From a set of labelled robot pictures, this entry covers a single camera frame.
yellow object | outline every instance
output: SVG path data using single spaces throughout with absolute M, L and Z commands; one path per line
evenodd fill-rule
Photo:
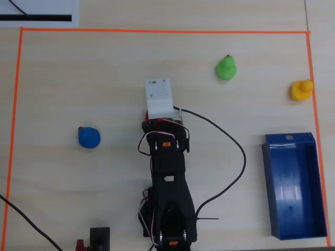
M 296 101 L 308 99 L 312 95 L 313 87 L 311 80 L 297 81 L 291 87 L 291 96 Z

green toy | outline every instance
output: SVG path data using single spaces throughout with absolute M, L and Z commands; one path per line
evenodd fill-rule
M 235 60 L 230 55 L 227 55 L 216 66 L 216 73 L 221 79 L 232 79 L 235 76 L 236 71 L 237 67 L 235 65 Z

orange tape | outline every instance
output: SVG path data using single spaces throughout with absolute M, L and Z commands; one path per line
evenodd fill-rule
M 90 31 L 90 32 L 135 32 L 135 33 L 181 33 L 181 34 L 308 34 L 310 31 L 263 31 L 263 30 L 133 30 L 133 29 L 79 29 L 79 28 L 23 28 L 26 31 Z
M 10 133 L 10 149 L 9 149 L 8 176 L 7 176 L 7 188 L 6 188 L 6 199 L 7 200 L 9 200 L 10 179 L 12 177 L 15 118 L 16 118 L 16 101 L 17 101 L 17 88 L 18 88 L 18 84 L 19 84 L 19 72 L 20 72 L 21 50 L 22 50 L 22 37 L 23 37 L 23 28 L 21 27 L 20 28 L 20 37 L 19 37 L 19 48 L 18 48 L 18 52 L 17 52 L 17 62 L 16 62 L 16 75 L 15 75 L 13 114 L 12 114 L 12 131 Z M 4 214 L 4 225 L 3 225 L 3 229 L 2 229 L 1 251 L 5 250 L 6 230 L 7 230 L 7 216 L 8 216 L 8 204 L 6 203 L 5 204 L 5 214 Z
M 312 66 L 312 57 L 310 50 L 310 42 L 309 42 L 309 34 L 306 33 L 306 42 L 307 42 L 307 53 L 308 53 L 308 65 L 309 65 L 309 76 L 310 80 L 314 83 L 313 76 L 313 66 Z M 326 199 L 326 186 L 325 186 L 325 176 L 323 174 L 323 161 L 322 161 L 322 151 L 321 151 L 321 138 L 320 138 L 320 129 L 319 129 L 319 119 L 318 119 L 318 109 L 316 106 L 316 96 L 315 90 L 312 90 L 312 98 L 313 98 L 313 109 L 314 109 L 314 120 L 315 120 L 315 128 L 316 128 L 316 139 L 318 143 L 318 152 L 319 152 L 319 166 L 320 166 L 320 179 L 321 179 L 321 191 L 322 191 L 322 200 L 323 200 L 323 208 L 325 211 L 326 218 L 326 226 L 327 226 L 327 247 L 330 247 L 330 233 L 328 228 L 328 211 L 327 211 L 327 199 Z
M 74 28 L 74 29 L 63 29 L 63 28 L 52 29 L 52 28 L 23 28 L 23 27 L 21 27 L 20 28 L 18 53 L 17 53 L 17 64 L 16 64 L 15 89 L 14 89 L 14 101 L 13 101 L 13 115 L 12 115 L 12 130 L 11 130 L 11 135 L 10 135 L 10 150 L 9 150 L 8 176 L 7 176 L 7 188 L 6 188 L 6 199 L 7 200 L 9 200 L 10 180 L 11 180 L 11 177 L 12 177 L 12 163 L 13 163 L 14 135 L 15 135 L 15 119 L 16 119 L 16 106 L 17 106 L 17 92 L 18 92 L 20 62 L 21 62 L 23 31 L 86 31 L 86 32 L 88 31 L 88 32 L 135 32 L 135 33 L 180 33 L 180 34 L 306 34 L 310 79 L 312 81 L 314 81 L 313 70 L 312 70 L 312 61 L 311 61 L 311 53 L 310 53 L 310 43 L 309 43 L 310 31 L 236 31 L 236 30 L 232 30 L 232 31 L 212 30 L 212 31 L 210 31 L 210 30 L 134 30 L 134 29 L 77 29 L 77 28 Z M 318 144 L 318 151 L 319 151 L 319 165 L 320 165 L 323 207 L 325 209 L 325 217 L 326 217 L 327 232 L 328 232 L 327 246 L 330 247 L 325 179 L 324 179 L 324 175 L 323 175 L 320 132 L 319 132 L 318 113 L 317 113 L 316 97 L 315 97 L 314 89 L 312 91 L 312 97 L 313 97 L 314 119 L 315 119 L 315 126 L 316 126 L 316 132 L 317 132 L 317 144 Z M 7 217 L 8 217 L 8 204 L 5 204 L 1 251 L 5 250 Z

blue tray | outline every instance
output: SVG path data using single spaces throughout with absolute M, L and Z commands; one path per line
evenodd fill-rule
M 312 133 L 267 134 L 262 147 L 272 235 L 327 236 Z

wooden table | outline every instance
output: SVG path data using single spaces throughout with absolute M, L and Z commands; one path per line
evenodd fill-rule
M 212 1 L 206 5 L 184 1 L 177 10 L 174 2 L 131 3 L 105 1 L 91 6 L 82 1 L 81 26 L 306 30 L 303 1 Z M 95 18 L 85 18 L 88 11 Z M 2 194 L 18 35 L 18 29 L 0 32 L 0 50 L 4 51 L 0 59 Z M 313 31 L 311 41 L 314 57 Z M 214 69 L 226 54 L 235 57 L 238 73 L 222 83 Z M 242 179 L 201 211 L 202 216 L 217 216 L 220 221 L 198 223 L 193 250 L 326 246 L 325 238 L 279 241 L 271 236 L 260 147 L 266 133 L 311 131 L 316 135 L 312 99 L 297 104 L 288 96 L 293 81 L 309 78 L 305 34 L 25 31 L 10 200 L 65 250 L 73 250 L 76 239 L 87 239 L 88 229 L 94 226 L 111 227 L 112 250 L 148 249 L 150 241 L 141 236 L 137 210 L 141 191 L 150 184 L 149 160 L 137 152 L 137 144 L 146 110 L 144 80 L 155 77 L 169 77 L 177 106 L 213 119 L 247 154 Z M 328 107 L 330 100 L 325 100 Z M 318 98 L 319 107 L 322 101 Z M 326 111 L 319 111 L 325 121 L 332 119 Z M 197 207 L 238 175 L 243 159 L 234 143 L 206 122 L 185 115 L 185 125 L 192 134 L 186 178 Z M 79 126 L 100 130 L 102 142 L 97 149 L 86 151 L 78 146 Z M 321 137 L 324 143 L 327 136 L 322 131 Z M 331 150 L 331 144 L 327 145 L 327 153 Z M 324 167 L 331 177 L 331 155 L 327 157 Z M 329 196 L 332 189 L 327 176 L 329 209 L 335 204 Z M 6 235 L 6 250 L 53 250 L 12 209 Z

